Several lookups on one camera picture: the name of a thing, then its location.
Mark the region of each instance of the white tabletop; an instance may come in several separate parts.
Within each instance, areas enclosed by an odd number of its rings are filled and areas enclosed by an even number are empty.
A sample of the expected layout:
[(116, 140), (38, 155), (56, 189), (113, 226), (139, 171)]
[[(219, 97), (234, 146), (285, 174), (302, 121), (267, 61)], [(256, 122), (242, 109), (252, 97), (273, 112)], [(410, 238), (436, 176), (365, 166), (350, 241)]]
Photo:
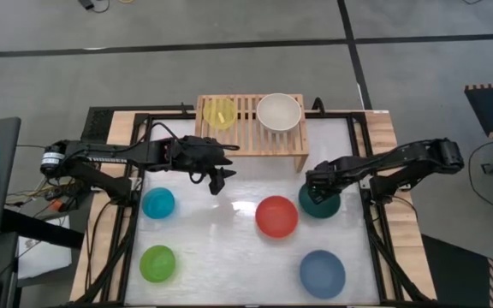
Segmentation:
[[(165, 120), (176, 135), (194, 134), (193, 120)], [(310, 155), (297, 174), (291, 157), (237, 157), (227, 169), (237, 175), (212, 196), (208, 179), (194, 185), (178, 172), (150, 173), (144, 192), (168, 188), (175, 212), (153, 220), (140, 211), (125, 302), (128, 305), (305, 305), (376, 304), (376, 280), (357, 185), (342, 192), (342, 206), (328, 219), (303, 213), (298, 191), (305, 172), (323, 160), (352, 155), (343, 119), (307, 121)], [(151, 139), (167, 134), (156, 127)], [(289, 198), (300, 221), (285, 240), (270, 240), (256, 227), (258, 203), (271, 195)], [(151, 246), (166, 245), (176, 271), (162, 283), (140, 273), (140, 258)], [(309, 252), (334, 253), (346, 269), (346, 284), (333, 299), (312, 297), (300, 284), (300, 261)]]

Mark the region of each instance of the cable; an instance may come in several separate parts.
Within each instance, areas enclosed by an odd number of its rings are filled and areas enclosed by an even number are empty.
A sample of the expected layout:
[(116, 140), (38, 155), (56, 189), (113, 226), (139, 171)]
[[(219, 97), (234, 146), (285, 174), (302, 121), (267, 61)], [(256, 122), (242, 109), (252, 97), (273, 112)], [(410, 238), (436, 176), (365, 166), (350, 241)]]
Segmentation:
[[(137, 191), (138, 188), (142, 185), (142, 183), (143, 183), (143, 181), (139, 181), (136, 184), (136, 186), (134, 187), (133, 190), (134, 191)], [(103, 210), (104, 210), (104, 208), (100, 211), (100, 213), (98, 213), (98, 216), (100, 216), (100, 214), (102, 213)], [(133, 226), (134, 226), (134, 224), (132, 224), (132, 223), (129, 223), (128, 224), (128, 228), (125, 231), (125, 234), (123, 235), (122, 240), (121, 240), (119, 246), (116, 248), (114, 254), (111, 255), (111, 257), (108, 258), (108, 261), (106, 262), (106, 265), (102, 268), (102, 270), (98, 274), (98, 277), (95, 280), (95, 282), (91, 286), (89, 286), (89, 288), (87, 289), (87, 291), (85, 292), (85, 294), (83, 294), (83, 296), (81, 296), (79, 299), (77, 299), (75, 301), (76, 304), (78, 304), (78, 303), (79, 304), (81, 304), (81, 303), (90, 303), (97, 296), (98, 291), (100, 290), (100, 288), (102, 287), (102, 285), (106, 282), (106, 280), (108, 279), (108, 277), (113, 272), (113, 268), (116, 266), (117, 261), (119, 261), (119, 259), (121, 258), (121, 255), (131, 245), (131, 243), (132, 243), (132, 241), (131, 241), (131, 234), (134, 231), (134, 227)], [(95, 236), (96, 236), (96, 230), (97, 230), (96, 227), (97, 227), (97, 223), (95, 222), (94, 223), (94, 227), (93, 227), (92, 240), (94, 240), (95, 239)], [(88, 268), (89, 265), (90, 265), (90, 261), (87, 264), (87, 274), (88, 275), (91, 274), (91, 272), (90, 272), (90, 270)]]
[[(182, 140), (180, 140), (180, 138), (178, 138), (178, 136), (176, 136), (172, 130), (170, 130), (170, 128), (168, 126), (166, 126), (164, 123), (162, 122), (154, 122), (152, 123), (151, 125), (151, 128), (154, 128), (155, 126), (157, 125), (160, 125), (162, 126), (166, 131), (167, 133), (170, 134), (170, 136), (172, 136), (173, 139), (175, 139), (176, 141), (178, 141), (179, 143), (183, 144), (184, 142)], [(135, 143), (133, 143), (132, 145), (126, 147), (126, 148), (122, 148), (120, 150), (113, 150), (113, 151), (110, 151), (110, 150), (107, 150), (107, 151), (102, 151), (102, 152), (107, 152), (107, 153), (120, 153), (120, 152), (124, 152), (124, 151), (129, 151), (129, 150), (132, 150), (133, 148), (135, 148), (136, 146), (140, 145), (145, 139), (146, 139), (146, 136), (147, 136), (147, 132), (148, 130), (146, 129), (146, 131), (144, 132), (144, 134), (142, 135), (142, 137), (140, 137), (140, 139), (138, 139), (138, 141), (136, 141)], [(238, 145), (195, 145), (195, 146), (215, 146), (215, 147), (219, 147), (219, 148), (222, 148), (224, 150), (230, 150), (230, 151), (238, 151), (240, 149), (240, 147)]]
[(486, 147), (488, 145), (493, 145), (493, 141), (481, 145), (480, 147), (476, 148), (471, 153), (471, 156), (469, 156), (469, 161), (467, 163), (467, 171), (469, 173), (469, 184), (471, 185), (471, 189), (477, 194), (477, 196), (479, 198), (481, 198), (482, 200), (486, 201), (486, 203), (488, 203), (491, 206), (493, 206), (493, 202), (491, 202), (490, 200), (488, 200), (485, 196), (483, 196), (480, 192), (477, 191), (477, 189), (475, 188), (475, 186), (472, 183), (472, 175), (471, 175), (471, 160), (472, 160), (472, 157), (475, 155), (475, 153), (477, 153), (479, 150), (481, 150), (482, 148), (484, 148), (484, 147)]
[(14, 206), (22, 206), (24, 204), (31, 202), (33, 200), (33, 196), (37, 195), (41, 191), (41, 189), (43, 189), (45, 187), (46, 182), (47, 182), (47, 179), (42, 178), (41, 181), (39, 182), (39, 184), (33, 189), (33, 192), (31, 193), (31, 195), (27, 196), (26, 199), (23, 199), (23, 200), (17, 200), (17, 199), (6, 200), (5, 204), (6, 205), (14, 205)]
[(104, 9), (96, 10), (96, 9), (92, 8), (91, 11), (94, 13), (97, 13), (97, 14), (106, 12), (108, 9), (110, 9), (110, 0), (106, 0), (106, 2), (107, 2), (107, 5)]
[(416, 213), (416, 219), (418, 219), (418, 211), (416, 210), (416, 208), (414, 207), (414, 205), (410, 201), (408, 201), (408, 200), (406, 200), (405, 198), (402, 198), (402, 197), (397, 197), (397, 196), (390, 196), (390, 197), (391, 198), (395, 198), (397, 200), (400, 200), (400, 201), (402, 201), (402, 202), (410, 205), (410, 207), (412, 208), (412, 210), (414, 210), (414, 213)]
[(54, 187), (54, 186), (47, 187), (44, 183), (43, 184), (44, 186), (40, 189), (37, 188), (36, 190), (33, 190), (33, 191), (26, 190), (26, 191), (9, 193), (9, 194), (7, 194), (7, 197), (8, 196), (14, 196), (14, 198), (6, 200), (5, 204), (9, 205), (9, 206), (22, 207), (24, 204), (28, 204), (28, 203), (34, 201), (36, 197), (40, 197), (40, 196), (44, 195), (44, 193), (46, 193), (46, 192), (49, 192), (49, 191), (57, 189), (57, 188), (61, 188), (63, 190), (63, 189), (66, 189), (67, 187), (70, 187), (74, 183), (75, 182), (73, 179), (70, 180), (70, 182), (68, 182), (66, 184), (58, 185), (57, 187)]
[(402, 287), (407, 291), (408, 296), (414, 301), (430, 301), (418, 287), (408, 278), (401, 266), (396, 262), (395, 258), (389, 253), (380, 236), (377, 234), (374, 224), (368, 225), (368, 240), (378, 249), (389, 268), (395, 273)]
[(42, 145), (16, 145), (16, 147), (34, 147), (39, 149), (45, 149), (45, 147)]
[[(96, 239), (96, 231), (97, 231), (97, 228), (98, 228), (98, 222), (100, 221), (100, 217), (102, 216), (102, 214), (104, 213), (104, 211), (108, 208), (108, 205), (110, 205), (110, 202), (111, 201), (108, 201), (108, 203), (106, 203), (104, 205), (104, 207), (102, 208), (102, 210), (100, 210), (100, 212), (98, 213), (98, 216), (96, 217), (96, 221), (94, 222), (94, 226), (92, 227), (92, 242), (91, 242), (90, 253), (89, 253), (89, 250), (87, 249), (87, 264), (86, 264), (85, 286), (87, 285), (87, 282), (88, 282), (88, 286), (89, 287), (92, 285), (91, 258), (92, 258), (92, 254), (94, 252), (94, 240)], [(87, 228), (86, 228), (86, 243), (87, 244), (89, 243), (88, 229), (89, 228), (87, 226)]]
[(40, 210), (39, 212), (35, 213), (32, 217), (35, 218), (37, 217), (39, 214), (43, 213), (45, 210), (47, 210), (50, 206), (52, 205), (51, 202), (49, 202), (49, 204), (47, 206), (45, 206), (42, 210)]
[(464, 3), (469, 4), (469, 5), (474, 5), (474, 4), (477, 4), (477, 3), (479, 3), (479, 2), (481, 2), (483, 0), (475, 0), (473, 2), (469, 2), (467, 0), (461, 0), (461, 1), (463, 1)]

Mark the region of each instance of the blue bowl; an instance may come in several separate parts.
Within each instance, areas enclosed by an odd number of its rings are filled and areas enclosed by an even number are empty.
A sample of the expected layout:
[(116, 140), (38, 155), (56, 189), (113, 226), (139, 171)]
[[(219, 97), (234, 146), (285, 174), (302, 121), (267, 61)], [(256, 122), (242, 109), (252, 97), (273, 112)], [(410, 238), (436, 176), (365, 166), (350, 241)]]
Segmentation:
[(331, 299), (345, 286), (346, 270), (337, 256), (317, 250), (301, 260), (300, 280), (309, 294), (320, 299)]
[(142, 200), (144, 214), (153, 219), (165, 218), (175, 209), (175, 197), (167, 188), (153, 188)]

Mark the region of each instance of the wooden rack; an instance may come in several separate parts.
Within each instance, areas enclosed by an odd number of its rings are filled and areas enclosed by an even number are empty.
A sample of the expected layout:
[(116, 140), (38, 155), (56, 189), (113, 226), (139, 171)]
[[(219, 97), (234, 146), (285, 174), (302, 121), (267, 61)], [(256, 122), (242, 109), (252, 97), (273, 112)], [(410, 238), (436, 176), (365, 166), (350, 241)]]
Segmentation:
[[(256, 121), (256, 107), (265, 95), (199, 95), (195, 134), (241, 148), (238, 151), (226, 151), (227, 157), (294, 157), (294, 166), (300, 172), (309, 155), (304, 99), (301, 94), (289, 95), (300, 104), (301, 118), (299, 125), (286, 133), (272, 133)], [(236, 104), (237, 121), (226, 130), (218, 130), (203, 118), (203, 108), (212, 99), (223, 98)]]

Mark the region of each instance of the white bowl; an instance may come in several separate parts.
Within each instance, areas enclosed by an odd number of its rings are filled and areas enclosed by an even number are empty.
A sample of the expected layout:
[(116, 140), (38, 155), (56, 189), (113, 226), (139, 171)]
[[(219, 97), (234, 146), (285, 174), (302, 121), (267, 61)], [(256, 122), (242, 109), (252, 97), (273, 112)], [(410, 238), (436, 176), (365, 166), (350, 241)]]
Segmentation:
[(258, 103), (256, 118), (271, 132), (286, 133), (300, 123), (300, 104), (286, 94), (273, 93)]

